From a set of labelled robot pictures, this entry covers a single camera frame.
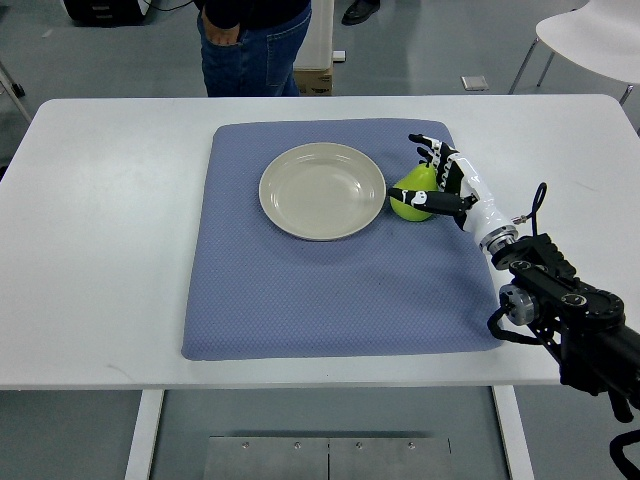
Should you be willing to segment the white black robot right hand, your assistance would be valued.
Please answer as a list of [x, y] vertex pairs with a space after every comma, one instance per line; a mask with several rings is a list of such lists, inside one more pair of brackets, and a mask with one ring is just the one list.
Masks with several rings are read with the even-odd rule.
[[[450, 216], [458, 227], [473, 235], [479, 248], [491, 255], [518, 239], [513, 221], [496, 207], [494, 195], [471, 163], [447, 143], [422, 134], [411, 134], [418, 145], [422, 163], [434, 167], [437, 191], [427, 192], [426, 202], [417, 209]], [[400, 199], [395, 187], [387, 190], [389, 199]]]

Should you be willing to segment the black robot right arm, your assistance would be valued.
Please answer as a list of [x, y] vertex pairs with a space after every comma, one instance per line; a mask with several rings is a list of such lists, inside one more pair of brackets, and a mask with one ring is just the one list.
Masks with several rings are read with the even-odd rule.
[[639, 334], [626, 324], [620, 297], [583, 282], [548, 234], [538, 231], [492, 254], [510, 283], [487, 322], [491, 334], [541, 345], [559, 365], [560, 382], [597, 396], [607, 393], [615, 418], [639, 408]]

